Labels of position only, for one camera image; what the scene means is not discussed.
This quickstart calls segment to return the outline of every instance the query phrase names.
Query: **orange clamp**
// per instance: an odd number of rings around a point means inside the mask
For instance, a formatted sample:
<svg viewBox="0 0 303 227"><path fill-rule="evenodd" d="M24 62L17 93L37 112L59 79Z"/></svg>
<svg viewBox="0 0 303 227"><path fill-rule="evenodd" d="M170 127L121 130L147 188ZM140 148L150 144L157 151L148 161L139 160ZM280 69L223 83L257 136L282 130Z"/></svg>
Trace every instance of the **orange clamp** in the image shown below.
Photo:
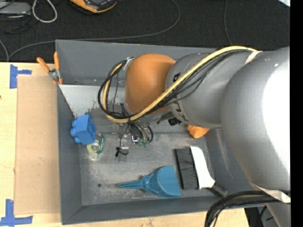
<svg viewBox="0 0 303 227"><path fill-rule="evenodd" d="M202 128L194 125L189 125L188 130L189 133L196 139L204 136L209 131L207 128Z"/></svg>

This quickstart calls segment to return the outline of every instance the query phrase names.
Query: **orange object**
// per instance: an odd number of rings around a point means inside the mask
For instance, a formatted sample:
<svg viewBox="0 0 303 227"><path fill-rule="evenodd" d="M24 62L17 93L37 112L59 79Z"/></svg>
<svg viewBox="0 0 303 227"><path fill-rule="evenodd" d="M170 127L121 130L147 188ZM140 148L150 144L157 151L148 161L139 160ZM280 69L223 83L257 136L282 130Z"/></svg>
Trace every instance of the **orange object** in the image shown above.
<svg viewBox="0 0 303 227"><path fill-rule="evenodd" d="M41 57L37 57L37 62L43 67L46 72L50 72L51 69Z"/></svg>
<svg viewBox="0 0 303 227"><path fill-rule="evenodd" d="M59 71L60 69L60 63L59 63L59 57L58 57L58 52L55 52L53 54L53 61L55 63L55 68L57 71ZM59 78L59 84L63 84L63 78Z"/></svg>
<svg viewBox="0 0 303 227"><path fill-rule="evenodd" d="M53 54L53 61L55 63L56 70L59 70L60 69L60 63L59 63L59 58L58 58L58 52L55 52Z"/></svg>
<svg viewBox="0 0 303 227"><path fill-rule="evenodd" d="M194 125L189 125L188 130L189 133L196 139L204 136L209 131L207 128L202 128Z"/></svg>
<svg viewBox="0 0 303 227"><path fill-rule="evenodd" d="M125 76L125 103L134 114L142 111L165 91L167 75L175 61L164 54L148 53L135 58ZM167 109L160 108L151 114Z"/></svg>

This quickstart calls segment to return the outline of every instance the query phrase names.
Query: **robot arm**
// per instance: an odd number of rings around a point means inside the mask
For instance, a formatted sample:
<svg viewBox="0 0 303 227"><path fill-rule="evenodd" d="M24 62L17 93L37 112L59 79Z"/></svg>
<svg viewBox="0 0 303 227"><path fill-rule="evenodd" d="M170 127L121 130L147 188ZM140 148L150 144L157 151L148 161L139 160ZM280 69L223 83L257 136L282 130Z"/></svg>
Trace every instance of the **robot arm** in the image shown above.
<svg viewBox="0 0 303 227"><path fill-rule="evenodd" d="M142 125L175 119L185 125L222 128L228 146L257 190L290 191L289 47L272 52L232 46L212 54L135 58L125 78L125 113L107 110L116 123ZM112 70L112 76L123 63ZM277 223L290 218L290 205L272 205Z"/></svg>

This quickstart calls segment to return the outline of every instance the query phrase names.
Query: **blue plastic block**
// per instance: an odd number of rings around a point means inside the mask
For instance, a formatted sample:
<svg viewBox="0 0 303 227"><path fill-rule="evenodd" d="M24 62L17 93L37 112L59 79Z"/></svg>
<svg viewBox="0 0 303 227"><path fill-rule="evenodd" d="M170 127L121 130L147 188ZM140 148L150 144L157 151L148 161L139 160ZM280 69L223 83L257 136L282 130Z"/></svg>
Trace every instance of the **blue plastic block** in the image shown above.
<svg viewBox="0 0 303 227"><path fill-rule="evenodd" d="M132 181L119 184L121 188L144 189L152 192L158 197L171 198L180 197L178 179L174 166L163 166L150 175L145 175L139 181Z"/></svg>
<svg viewBox="0 0 303 227"><path fill-rule="evenodd" d="M0 226L14 227L15 225L31 224L33 216L16 218L14 215L14 201L6 199L5 217L1 217Z"/></svg>
<svg viewBox="0 0 303 227"><path fill-rule="evenodd" d="M95 142L96 126L88 114L79 116L72 121L71 126L71 136L75 137L77 144L87 145Z"/></svg>
<svg viewBox="0 0 303 227"><path fill-rule="evenodd" d="M17 75L31 75L31 70L18 70L17 66L10 65L9 88L17 88Z"/></svg>

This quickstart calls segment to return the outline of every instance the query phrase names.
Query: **black carpet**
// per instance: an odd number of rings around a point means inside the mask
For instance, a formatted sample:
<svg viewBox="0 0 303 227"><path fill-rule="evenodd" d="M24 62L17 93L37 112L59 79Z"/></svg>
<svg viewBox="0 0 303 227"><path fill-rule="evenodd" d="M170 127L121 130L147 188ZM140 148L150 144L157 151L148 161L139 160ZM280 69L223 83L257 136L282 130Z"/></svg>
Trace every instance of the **black carpet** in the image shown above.
<svg viewBox="0 0 303 227"><path fill-rule="evenodd" d="M69 0L51 1L58 13L52 23L33 16L0 17L0 41L6 47L0 44L0 61L42 57L53 63L56 39L217 49L241 45L264 51L290 45L290 8L279 0L118 0L99 15L80 13ZM54 17L46 0L35 11L43 20Z"/></svg>

